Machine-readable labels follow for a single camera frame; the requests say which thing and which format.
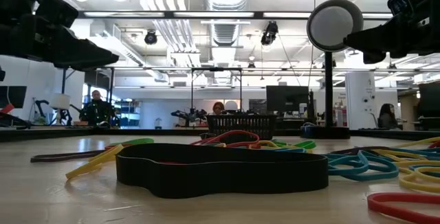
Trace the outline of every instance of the table surface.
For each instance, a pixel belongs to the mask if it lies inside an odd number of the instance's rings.
[[[356,182],[331,177],[329,187],[292,194],[211,194],[161,199],[144,188],[116,181],[114,162],[66,181],[65,173],[86,163],[78,159],[30,163],[33,155],[103,149],[112,142],[142,136],[68,137],[0,143],[1,223],[406,223],[368,211],[366,196],[411,192],[397,179]],[[150,136],[155,142],[189,144],[197,137]],[[277,137],[291,143],[299,137]],[[319,140],[315,153],[354,146],[394,146],[403,141],[370,137]],[[440,216],[438,206],[412,204],[413,210]]]

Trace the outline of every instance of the ceiling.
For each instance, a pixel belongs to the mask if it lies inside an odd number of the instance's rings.
[[[140,0],[67,0],[81,10],[142,10]],[[311,12],[317,5],[327,0],[247,0],[246,10],[251,11],[289,11],[289,12]],[[350,0],[353,1],[363,12],[386,12],[388,0]],[[189,10],[207,10],[205,0],[185,0]],[[152,20],[148,19],[105,19],[107,27],[117,25],[122,31],[122,39],[128,43],[139,55],[148,61],[153,56],[166,56],[167,47],[165,40],[158,35],[158,42],[155,45],[146,45],[143,37],[147,30],[154,30]],[[288,67],[288,59],[294,62],[295,67],[308,68],[313,60],[319,63],[318,59],[322,52],[310,45],[307,39],[307,21],[277,21],[279,35],[271,46],[270,51],[262,52],[260,44],[261,33],[267,26],[267,21],[252,20],[249,25],[242,25],[238,39],[239,48],[236,50],[234,60],[236,65],[247,67],[249,57],[254,56],[257,67]],[[376,27],[383,21],[365,21],[364,29]],[[202,25],[200,20],[190,20],[192,35],[197,49],[200,51],[201,63],[212,60],[210,31],[207,25]],[[344,52],[334,55],[337,63],[343,63]],[[437,55],[431,55],[429,62],[440,60]],[[152,66],[163,66],[160,60],[151,60],[148,63]],[[380,67],[386,67],[387,61]]]

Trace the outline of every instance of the plastic basket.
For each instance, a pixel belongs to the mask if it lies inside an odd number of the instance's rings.
[[[270,140],[274,134],[275,115],[208,115],[209,132],[221,135],[228,131],[249,131],[257,134],[260,140]],[[250,142],[254,138],[249,135],[228,137],[225,143]]]

